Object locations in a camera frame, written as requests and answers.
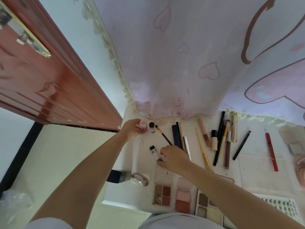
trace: person's left hand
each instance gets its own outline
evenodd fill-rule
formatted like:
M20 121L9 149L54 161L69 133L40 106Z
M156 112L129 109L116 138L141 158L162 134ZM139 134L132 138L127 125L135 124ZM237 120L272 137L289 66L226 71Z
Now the person's left hand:
M127 140L134 139L137 136L142 135L143 133L146 132L145 129L140 129L139 127L136 126L136 124L139 123L140 123L140 119L128 120L124 123L119 133L124 134Z

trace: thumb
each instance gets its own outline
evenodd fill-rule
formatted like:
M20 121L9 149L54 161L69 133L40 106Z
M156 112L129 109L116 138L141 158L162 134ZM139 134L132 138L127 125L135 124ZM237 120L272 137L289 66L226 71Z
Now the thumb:
M162 168L167 169L167 163L166 162L159 161L159 162L157 162L157 164L158 164L158 166L161 166Z

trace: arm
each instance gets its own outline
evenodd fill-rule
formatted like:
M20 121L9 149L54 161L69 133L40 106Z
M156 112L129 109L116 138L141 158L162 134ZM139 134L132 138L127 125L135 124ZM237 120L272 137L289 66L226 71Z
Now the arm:
M86 157L52 192L31 221L53 217L74 229L85 229L97 196L124 144L144 131L140 119L125 122L120 132Z
M192 163L177 146L160 150L166 162L161 167L173 171L198 187L239 229L305 229L284 213L250 192Z

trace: door panel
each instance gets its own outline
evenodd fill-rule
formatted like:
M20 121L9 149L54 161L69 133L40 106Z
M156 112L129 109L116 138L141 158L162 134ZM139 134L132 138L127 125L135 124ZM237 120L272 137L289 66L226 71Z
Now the door panel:
M37 53L20 36L14 16L2 23L0 102L49 123L118 130L121 116L38 0L2 1L51 57ZM0 9L1 15L6 11Z

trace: person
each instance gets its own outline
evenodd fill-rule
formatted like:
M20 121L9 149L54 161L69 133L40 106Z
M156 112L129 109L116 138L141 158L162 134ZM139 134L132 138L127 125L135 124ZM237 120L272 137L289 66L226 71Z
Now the person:
M94 202L124 144L145 131L140 119L122 129L86 157L52 192L24 229L85 229ZM305 229L264 200L192 163L177 146L160 150L166 161L158 165L181 175L199 188L238 229ZM152 228L223 228L198 216L170 213L151 217L140 226Z

